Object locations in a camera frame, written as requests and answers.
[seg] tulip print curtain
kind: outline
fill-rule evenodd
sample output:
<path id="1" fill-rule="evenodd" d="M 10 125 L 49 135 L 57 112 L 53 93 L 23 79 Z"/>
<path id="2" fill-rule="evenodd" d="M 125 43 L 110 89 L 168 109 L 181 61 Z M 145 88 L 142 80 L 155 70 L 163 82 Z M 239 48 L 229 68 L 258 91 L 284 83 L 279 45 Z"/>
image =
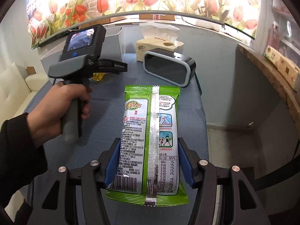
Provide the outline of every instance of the tulip print curtain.
<path id="1" fill-rule="evenodd" d="M 114 13 L 139 14 L 143 10 L 205 16 L 255 37 L 260 7 L 261 0 L 26 0 L 32 48 L 77 23 Z"/>

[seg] device screen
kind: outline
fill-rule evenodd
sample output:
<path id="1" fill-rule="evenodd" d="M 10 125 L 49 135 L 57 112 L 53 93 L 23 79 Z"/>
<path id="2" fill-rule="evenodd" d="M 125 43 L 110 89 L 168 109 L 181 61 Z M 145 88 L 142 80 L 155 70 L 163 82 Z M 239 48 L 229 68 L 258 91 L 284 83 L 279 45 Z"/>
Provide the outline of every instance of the device screen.
<path id="1" fill-rule="evenodd" d="M 151 73 L 181 85 L 184 84 L 187 74 L 184 65 L 150 54 L 145 57 L 145 68 Z"/>
<path id="2" fill-rule="evenodd" d="M 68 51 L 89 46 L 92 42 L 93 35 L 93 28 L 74 34 L 71 37 L 70 43 L 68 45 Z"/>

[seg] blue tablecloth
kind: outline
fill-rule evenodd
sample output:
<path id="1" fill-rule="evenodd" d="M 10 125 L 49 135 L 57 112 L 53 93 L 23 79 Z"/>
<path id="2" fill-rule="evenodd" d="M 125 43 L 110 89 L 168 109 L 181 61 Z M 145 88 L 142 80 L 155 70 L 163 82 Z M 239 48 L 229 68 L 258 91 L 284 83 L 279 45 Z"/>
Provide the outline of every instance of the blue tablecloth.
<path id="1" fill-rule="evenodd" d="M 94 92 L 91 95 L 91 117 L 82 125 L 83 136 L 74 144 L 66 145 L 61 137 L 48 141 L 44 149 L 48 161 L 48 171 L 34 179 L 34 199 L 40 198 L 45 185 L 51 180 L 53 172 L 60 166 L 69 169 L 83 167 L 91 160 L 98 159 L 101 152 L 108 150 L 116 137 L 121 137 L 124 114 L 124 88 L 126 85 L 168 85 L 172 84 L 147 74 L 143 64 L 136 61 L 135 54 L 126 54 L 128 72 L 120 75 L 108 74 L 100 82 L 91 82 Z M 46 83 L 27 107 L 30 112 L 50 89 Z M 201 97 L 195 78 L 190 84 L 181 88 L 178 98 L 178 137 L 183 137 L 188 147 L 208 160 L 208 143 L 206 120 Z M 111 225 L 119 224 L 188 224 L 197 190 L 192 190 L 185 183 L 189 204 L 173 207 L 146 207 L 129 205 L 106 199 L 102 191 L 105 207 Z M 31 203 L 31 187 L 21 190 Z M 84 225 L 81 188 L 77 187 L 77 210 L 80 225 Z"/>

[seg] green snack package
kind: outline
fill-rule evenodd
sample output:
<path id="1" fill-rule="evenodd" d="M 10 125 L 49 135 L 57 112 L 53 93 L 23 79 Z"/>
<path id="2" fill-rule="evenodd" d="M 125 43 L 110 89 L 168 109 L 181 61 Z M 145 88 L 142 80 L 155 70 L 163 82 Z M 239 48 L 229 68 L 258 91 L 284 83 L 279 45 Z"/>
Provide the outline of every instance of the green snack package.
<path id="1" fill-rule="evenodd" d="M 117 174 L 107 198 L 136 205 L 188 203 L 179 181 L 177 99 L 173 86 L 127 85 Z"/>

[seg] blue gripper pad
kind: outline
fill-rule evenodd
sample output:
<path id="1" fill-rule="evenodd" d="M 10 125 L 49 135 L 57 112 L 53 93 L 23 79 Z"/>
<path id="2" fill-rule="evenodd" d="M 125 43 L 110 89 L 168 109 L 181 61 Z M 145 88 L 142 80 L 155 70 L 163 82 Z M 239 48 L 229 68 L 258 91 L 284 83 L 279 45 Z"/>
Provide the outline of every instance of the blue gripper pad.
<path id="1" fill-rule="evenodd" d="M 105 169 L 105 179 L 104 179 L 104 185 L 107 188 L 109 184 L 111 184 L 115 178 L 115 174 L 117 172 L 118 168 L 118 162 L 119 162 L 119 154 L 120 154 L 120 146 L 121 141 L 117 144 L 107 166 Z"/>
<path id="2" fill-rule="evenodd" d="M 191 188 L 193 188 L 195 185 L 195 180 L 193 178 L 193 169 L 185 151 L 183 150 L 180 141 L 178 141 L 178 154 L 179 154 L 179 164 L 183 172 L 184 179 L 191 186 Z"/>

